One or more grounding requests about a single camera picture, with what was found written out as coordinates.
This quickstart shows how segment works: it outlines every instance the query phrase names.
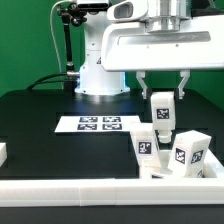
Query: white block with marker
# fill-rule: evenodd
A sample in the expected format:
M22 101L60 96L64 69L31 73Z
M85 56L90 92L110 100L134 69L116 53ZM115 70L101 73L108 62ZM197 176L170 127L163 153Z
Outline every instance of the white block with marker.
M180 177L203 176L203 162L211 137L197 131L177 134L168 168Z

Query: green wall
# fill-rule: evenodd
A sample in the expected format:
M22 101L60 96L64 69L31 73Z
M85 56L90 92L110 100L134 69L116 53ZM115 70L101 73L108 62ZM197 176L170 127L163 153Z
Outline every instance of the green wall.
M37 79L58 72L58 64L50 33L49 15L56 0L0 1L0 95L10 90L25 89ZM223 0L216 0L224 8ZM63 28L54 16L54 27L59 50L65 55ZM72 28L76 66L84 61L82 28ZM152 72L146 82L152 88L175 88L180 77L177 72ZM139 87L133 73L127 84ZM187 88L194 89L224 109L224 70L192 72ZM61 88L60 84L38 88Z

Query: black table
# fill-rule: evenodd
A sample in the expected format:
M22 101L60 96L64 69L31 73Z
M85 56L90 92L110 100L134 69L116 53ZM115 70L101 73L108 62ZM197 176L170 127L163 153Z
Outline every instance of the black table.
M55 134L62 115L138 115L151 122L149 101L133 90L128 99L93 103L60 90L12 91L0 98L0 141L8 159L0 180L136 178L130 134ZM224 112L192 90L176 102L176 131L212 136L211 151L224 161ZM171 144L160 145L172 148ZM1 223L223 223L224 205L0 208Z

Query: black cable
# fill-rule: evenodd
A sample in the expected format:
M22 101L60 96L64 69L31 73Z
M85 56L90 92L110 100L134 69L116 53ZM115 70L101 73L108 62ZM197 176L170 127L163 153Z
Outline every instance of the black cable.
M60 74L53 74L53 75L48 75L48 76L45 76L45 77L43 77L43 78L41 78L41 79L38 79L36 82L34 82L32 85L30 85L30 86L28 86L27 88L26 88L26 90L28 90L28 91L31 91L36 85L39 85L39 84L41 84L41 83L47 83L47 82L43 82L43 81L45 81L45 80L47 80L47 79L51 79L51 78L55 78L55 77L60 77L60 76L67 76L67 73L60 73Z

